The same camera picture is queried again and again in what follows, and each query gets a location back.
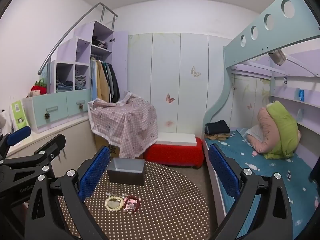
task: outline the barcode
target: barcode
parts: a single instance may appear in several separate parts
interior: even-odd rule
[[[16,109],[16,112],[17,112],[17,113],[20,112],[20,108],[19,108],[19,105],[18,105],[18,104],[15,104],[15,105],[14,105],[14,108]]]

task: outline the circular hole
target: circular hole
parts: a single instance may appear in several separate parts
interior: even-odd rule
[[[282,9],[284,16],[286,16],[287,18],[291,19],[294,16],[294,12],[295,12],[294,6],[293,6],[292,2],[290,2],[289,0],[282,1],[281,9]]]
[[[244,35],[241,36],[240,44],[241,44],[241,47],[245,46],[245,36]]]
[[[271,31],[273,29],[273,25],[275,24],[273,17],[271,14],[266,14],[264,17],[264,26],[267,30]]]
[[[256,40],[258,38],[258,28],[256,26],[252,26],[251,28],[251,38]]]

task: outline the red stuffed toy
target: red stuffed toy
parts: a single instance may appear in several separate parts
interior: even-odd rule
[[[45,95],[47,93],[47,85],[44,83],[44,78],[41,78],[39,82],[31,88],[31,91],[40,90],[40,95]]]

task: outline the gray tray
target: gray tray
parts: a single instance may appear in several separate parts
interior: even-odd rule
[[[107,167],[109,181],[129,185],[144,185],[144,159],[113,158]]]

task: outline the blue gripper pad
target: blue gripper pad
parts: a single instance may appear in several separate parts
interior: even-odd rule
[[[240,196],[239,180],[237,176],[214,145],[209,147],[208,155],[227,194],[237,200]]]
[[[8,136],[7,145],[14,146],[18,142],[21,142],[23,139],[29,137],[30,134],[31,134],[31,128],[29,126],[25,126]]]
[[[80,180],[78,195],[83,202],[92,195],[109,162],[110,150],[104,147]]]

